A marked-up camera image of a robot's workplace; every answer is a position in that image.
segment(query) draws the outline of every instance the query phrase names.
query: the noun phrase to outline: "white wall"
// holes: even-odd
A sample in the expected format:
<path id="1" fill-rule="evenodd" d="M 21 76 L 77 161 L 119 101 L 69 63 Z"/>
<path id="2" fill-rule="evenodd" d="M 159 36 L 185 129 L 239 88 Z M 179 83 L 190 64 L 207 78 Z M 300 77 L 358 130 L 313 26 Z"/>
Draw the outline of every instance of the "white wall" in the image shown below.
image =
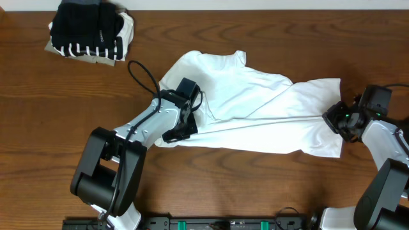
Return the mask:
<path id="1" fill-rule="evenodd" d="M 57 10 L 61 0 L 0 0 L 6 11 Z M 404 10 L 409 0 L 116 0 L 129 10 Z"/>

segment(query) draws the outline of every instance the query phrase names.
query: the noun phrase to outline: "wood grain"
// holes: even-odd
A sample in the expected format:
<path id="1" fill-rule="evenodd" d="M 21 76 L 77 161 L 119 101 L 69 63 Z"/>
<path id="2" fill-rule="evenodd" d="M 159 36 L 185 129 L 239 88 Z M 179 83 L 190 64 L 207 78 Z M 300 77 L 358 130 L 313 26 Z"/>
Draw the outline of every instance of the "wood grain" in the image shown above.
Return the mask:
<path id="1" fill-rule="evenodd" d="M 1 19 L 3 18 L 3 15 L 4 15 L 4 9 L 2 9 L 0 6 L 0 22 L 1 22 Z"/>
<path id="2" fill-rule="evenodd" d="M 94 65 L 45 52 L 54 14 L 8 12 L 0 23 L 0 229 L 59 229 L 66 217 L 95 216 L 69 191 L 88 135 L 124 124 L 151 99 L 124 62 Z M 127 59 L 157 80 L 190 50 L 244 50 L 247 66 L 293 82 L 342 78 L 349 101 L 367 84 L 409 82 L 408 11 L 131 14 Z M 408 99 L 407 89 L 396 89 L 390 115 L 408 116 Z M 308 213 L 355 205 L 375 174 L 362 144 L 345 144 L 340 159 L 154 147 L 135 202 L 143 212 L 174 216 L 265 216 L 284 206 Z"/>

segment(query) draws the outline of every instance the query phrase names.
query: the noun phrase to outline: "black and white striped cloth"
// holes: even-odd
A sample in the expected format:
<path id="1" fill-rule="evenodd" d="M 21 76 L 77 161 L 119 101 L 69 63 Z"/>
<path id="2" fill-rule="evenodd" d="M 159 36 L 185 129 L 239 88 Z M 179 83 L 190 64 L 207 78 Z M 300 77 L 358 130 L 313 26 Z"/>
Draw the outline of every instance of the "black and white striped cloth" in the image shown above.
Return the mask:
<path id="1" fill-rule="evenodd" d="M 64 0 L 63 1 L 63 3 L 65 4 L 73 4 L 73 2 L 78 2 L 78 0 Z M 92 2 L 92 4 L 95 4 L 95 2 L 98 2 L 98 1 L 93 0 L 90 2 Z M 96 25 L 95 26 L 96 28 L 94 27 L 92 27 L 91 29 L 87 29 L 87 28 L 84 29 L 83 27 L 80 28 L 82 29 L 81 31 L 82 37 L 79 37 L 78 35 L 76 35 L 77 32 L 75 31 L 75 28 L 76 28 L 75 25 L 73 26 L 72 23 L 70 22 L 72 19 L 69 19 L 69 18 L 61 19 L 60 17 L 59 18 L 60 21 L 61 20 L 69 21 L 68 23 L 59 22 L 60 26 L 65 25 L 65 24 L 69 24 L 69 25 L 67 25 L 67 28 L 58 30 L 59 34 L 56 35 L 58 36 L 58 38 L 54 38 L 54 42 L 53 42 L 52 35 L 50 36 L 52 46 L 55 48 L 55 50 L 58 53 L 60 53 L 64 57 L 69 57 L 69 56 L 78 57 L 78 56 L 83 56 L 83 55 L 89 55 L 89 56 L 99 56 L 103 58 L 108 58 L 108 59 L 115 60 L 115 61 L 124 61 L 125 56 L 128 53 L 128 45 L 130 44 L 130 42 L 132 41 L 134 37 L 134 20 L 129 15 L 127 15 L 125 12 L 121 12 L 117 14 L 116 16 L 117 16 L 116 17 L 117 20 L 122 20 L 123 23 L 121 21 L 120 23 L 110 24 L 112 26 L 116 26 L 115 29 L 114 28 L 111 29 L 111 32 L 114 32 L 115 30 L 115 33 L 116 33 L 114 37 L 112 37 L 113 38 L 113 40 L 111 40 L 113 42 L 112 45 L 105 45 L 105 46 L 101 45 L 104 42 L 103 29 L 105 30 L 110 29 L 110 28 L 107 29 L 106 26 L 105 27 L 101 26 L 101 22 L 94 23 Z M 89 17 L 83 18 L 82 16 L 77 16 L 77 18 L 74 18 L 74 19 L 77 21 L 76 22 L 77 25 L 82 23 L 81 20 L 90 20 Z M 53 22 L 49 24 L 50 31 L 52 31 L 52 27 L 53 27 Z"/>

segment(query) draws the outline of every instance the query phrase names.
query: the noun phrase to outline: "green connector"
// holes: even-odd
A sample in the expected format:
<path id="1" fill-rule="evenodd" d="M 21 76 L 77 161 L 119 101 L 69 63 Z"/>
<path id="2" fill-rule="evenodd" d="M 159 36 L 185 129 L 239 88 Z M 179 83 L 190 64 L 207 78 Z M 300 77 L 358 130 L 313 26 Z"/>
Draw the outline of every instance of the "green connector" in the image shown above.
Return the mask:
<path id="1" fill-rule="evenodd" d="M 186 222 L 185 221 L 179 221 L 178 222 L 178 230 L 186 230 Z"/>
<path id="2" fill-rule="evenodd" d="M 268 228 L 270 227 L 267 221 L 261 221 L 260 226 L 261 230 L 268 230 Z"/>

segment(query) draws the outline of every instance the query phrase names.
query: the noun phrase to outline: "black cable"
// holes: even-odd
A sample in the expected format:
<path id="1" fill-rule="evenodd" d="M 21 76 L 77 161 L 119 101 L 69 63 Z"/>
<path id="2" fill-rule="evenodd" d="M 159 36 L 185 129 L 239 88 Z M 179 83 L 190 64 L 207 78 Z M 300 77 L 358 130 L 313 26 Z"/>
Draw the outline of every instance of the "black cable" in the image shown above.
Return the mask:
<path id="1" fill-rule="evenodd" d="M 149 88 L 147 88 L 144 84 L 142 84 L 141 82 L 139 82 L 136 77 L 134 76 L 134 74 L 132 73 L 131 69 L 130 69 L 130 65 L 132 63 L 136 63 L 138 64 L 140 67 L 142 67 L 143 70 L 145 70 L 145 72 L 148 74 L 148 76 L 151 78 L 151 80 L 153 81 L 155 88 L 157 90 L 157 97 L 158 97 L 158 105 L 156 106 L 156 108 L 149 113 L 146 117 L 142 118 L 140 121 L 138 121 L 138 123 L 136 123 L 134 126 L 130 127 L 129 132 L 127 134 L 127 136 L 125 137 L 125 140 L 123 142 L 123 146 L 122 146 L 122 152 L 120 155 L 120 164 L 118 166 L 118 174 L 116 175 L 116 183 L 115 183 L 115 189 L 114 189 L 114 193 L 112 195 L 112 199 L 111 199 L 111 203 L 109 205 L 108 210 L 101 216 L 100 218 L 100 223 L 103 223 L 107 220 L 109 214 L 112 212 L 112 210 L 114 209 L 115 206 L 115 202 L 116 199 L 118 198 L 118 191 L 120 189 L 120 181 L 121 181 L 121 175 L 122 175 L 122 168 L 123 168 L 123 164 L 125 162 L 125 155 L 127 152 L 127 145 L 129 142 L 129 138 L 132 136 L 132 134 L 134 134 L 135 130 L 139 127 L 139 125 L 141 125 L 142 123 L 144 123 L 147 119 L 149 119 L 150 117 L 152 117 L 156 112 L 159 111 L 160 109 L 160 104 L 161 104 L 161 97 L 160 97 L 160 88 L 158 85 L 158 82 L 155 80 L 155 78 L 152 76 L 152 74 L 149 72 L 149 70 L 142 65 L 142 63 L 138 62 L 138 61 L 129 61 L 128 62 L 128 71 L 129 74 L 132 76 L 132 78 L 140 85 L 142 86 L 144 89 L 148 90 L 150 93 L 152 93 L 153 95 L 155 95 L 155 93 L 150 90 Z"/>
<path id="2" fill-rule="evenodd" d="M 192 108 L 192 109 L 190 110 L 191 112 L 194 112 L 194 111 L 198 110 L 198 108 L 200 107 L 200 105 L 202 105 L 202 102 L 203 102 L 203 92 L 200 90 L 200 88 L 199 88 L 199 92 L 200 92 L 200 103 L 199 103 L 199 105 L 197 105 L 196 107 Z"/>
<path id="3" fill-rule="evenodd" d="M 279 212 L 277 212 L 277 214 L 275 214 L 275 226 L 277 226 L 280 230 L 286 230 L 286 229 L 283 229 L 282 227 L 281 227 L 281 224 L 279 224 L 278 223 L 278 218 L 279 218 L 279 215 L 280 215 L 280 213 L 282 212 L 282 211 L 284 211 L 284 210 L 293 210 L 293 211 L 295 211 L 296 213 L 297 213 L 297 215 L 298 216 L 300 216 L 300 213 L 295 209 L 295 208 L 293 208 L 293 207 L 285 207 L 285 208 L 282 208 Z"/>
<path id="4" fill-rule="evenodd" d="M 386 86 L 383 86 L 383 87 L 389 88 L 389 87 L 393 87 L 393 86 L 409 87 L 409 84 L 400 84 L 400 83 L 397 83 L 397 84 L 389 84 L 389 85 L 386 85 Z"/>

